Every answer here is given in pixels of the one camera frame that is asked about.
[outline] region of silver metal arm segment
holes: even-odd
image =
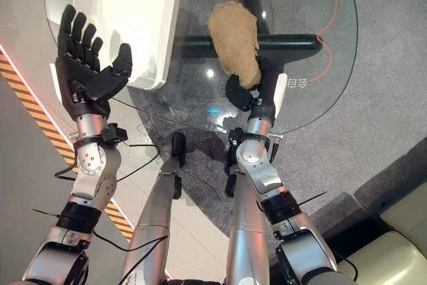
[[[226,285],[268,284],[270,271],[264,215],[257,207],[256,193],[248,177],[242,173],[236,175]]]
[[[93,229],[114,194],[116,173],[121,163],[115,145],[103,144],[101,131],[107,128],[102,115],[77,118],[77,166],[73,190],[58,221],[50,227],[23,281],[12,284],[84,284]]]
[[[136,248],[156,238],[169,236],[171,224],[171,205],[175,192],[175,177],[179,162],[169,158],[160,169],[160,173],[151,189],[147,202],[142,209],[138,225],[133,231],[129,248]],[[152,247],[129,252],[123,266],[123,277],[134,267],[138,260]],[[158,285],[166,280],[165,266],[169,237],[159,243],[147,258],[138,264],[127,277],[127,285]]]
[[[336,272],[337,264],[323,237],[307,214],[301,212],[268,159],[265,142],[270,129],[271,123],[266,119],[255,117],[249,120],[246,139],[236,152],[238,168],[253,184],[260,207],[272,224],[274,236],[281,241],[276,253],[282,270],[289,275],[287,281],[290,284],[307,284],[312,279],[310,284],[317,284],[313,282],[315,276],[327,271]]]

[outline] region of brown sponge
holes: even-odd
[[[246,89],[259,83],[261,73],[254,54],[259,49],[256,17],[240,3],[227,1],[216,5],[208,27],[224,71],[238,75]]]

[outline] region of yellow black striped edge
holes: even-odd
[[[21,100],[25,109],[29,112],[43,133],[49,138],[57,151],[61,154],[65,162],[72,164],[74,162],[73,148],[52,124],[52,121],[47,116],[43,106],[37,101],[38,99],[33,96],[31,89],[22,78],[22,75],[1,48],[0,73],[11,89],[15,92],[16,96]],[[113,221],[124,238],[130,242],[133,234],[133,227],[125,219],[119,208],[113,202],[109,202],[104,212],[108,215],[109,219]]]

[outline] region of beige cushion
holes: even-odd
[[[427,257],[427,182],[386,210],[381,219],[407,237]]]
[[[388,232],[349,258],[359,271],[358,285],[427,284],[427,260],[405,237]],[[343,261],[338,270],[354,277],[354,269]]]

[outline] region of glass table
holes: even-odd
[[[129,83],[127,90],[115,98],[181,125],[221,132],[244,127],[249,114],[228,101],[225,94],[228,76],[209,44],[209,15],[216,4],[224,1],[228,0],[180,0],[165,83],[153,90]],[[238,1],[257,16],[258,33],[264,39],[285,34],[315,35],[330,24],[321,34],[328,47],[324,45],[312,57],[284,65],[288,83],[273,132],[286,133],[321,117],[341,96],[352,72],[358,34],[354,0]],[[336,5],[336,16],[330,22]],[[185,46],[188,39],[203,41],[195,47]],[[284,51],[270,54],[273,59],[285,60]]]

